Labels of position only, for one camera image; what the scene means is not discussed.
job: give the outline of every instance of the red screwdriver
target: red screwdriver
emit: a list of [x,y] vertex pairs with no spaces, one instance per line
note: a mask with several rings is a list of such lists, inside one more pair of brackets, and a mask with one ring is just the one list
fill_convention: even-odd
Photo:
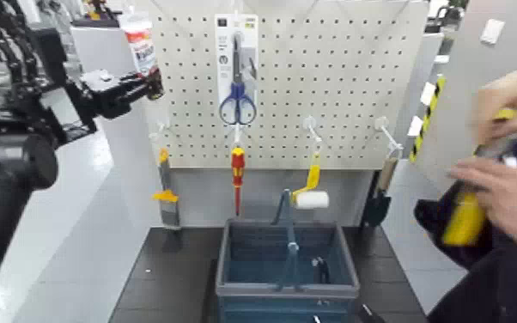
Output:
[[245,150],[235,147],[232,151],[233,186],[234,186],[234,207],[236,216],[240,214],[240,187],[242,186],[242,175],[245,170]]

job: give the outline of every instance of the white pegboard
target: white pegboard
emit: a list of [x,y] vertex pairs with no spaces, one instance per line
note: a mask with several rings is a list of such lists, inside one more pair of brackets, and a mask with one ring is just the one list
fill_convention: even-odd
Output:
[[[167,94],[147,108],[153,151],[167,147],[177,168],[230,168],[232,128],[218,118],[214,15],[230,1],[138,0],[153,37]],[[321,167],[382,168],[415,62],[428,4],[423,1],[247,0],[259,17],[258,117],[244,129],[249,168],[308,168],[323,138]]]

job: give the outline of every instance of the black table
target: black table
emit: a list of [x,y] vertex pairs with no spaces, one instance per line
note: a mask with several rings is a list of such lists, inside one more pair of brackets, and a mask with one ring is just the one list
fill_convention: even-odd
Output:
[[[345,228],[361,300],[388,323],[425,316],[382,229]],[[215,323],[222,229],[151,229],[111,323]]]

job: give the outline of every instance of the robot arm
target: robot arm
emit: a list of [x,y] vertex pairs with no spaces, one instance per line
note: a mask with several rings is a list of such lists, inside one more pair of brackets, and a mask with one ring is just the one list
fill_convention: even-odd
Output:
[[[23,62],[7,39],[16,43]],[[33,48],[50,79],[39,76]],[[66,76],[65,58],[55,29],[31,30],[15,0],[0,0],[0,60],[12,82],[0,106],[0,265],[30,196],[52,186],[58,176],[54,151],[96,132],[95,117],[114,119],[128,113],[133,101],[162,95],[160,72],[116,77],[97,70],[74,82]],[[61,125],[52,108],[40,103],[43,93],[58,87],[65,89],[80,118],[75,125]]]

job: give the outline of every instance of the dark clothing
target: dark clothing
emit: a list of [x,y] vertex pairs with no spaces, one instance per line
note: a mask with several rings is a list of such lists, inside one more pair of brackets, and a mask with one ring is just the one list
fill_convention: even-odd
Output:
[[492,250],[441,299],[429,322],[517,323],[517,244],[497,228],[492,240]]

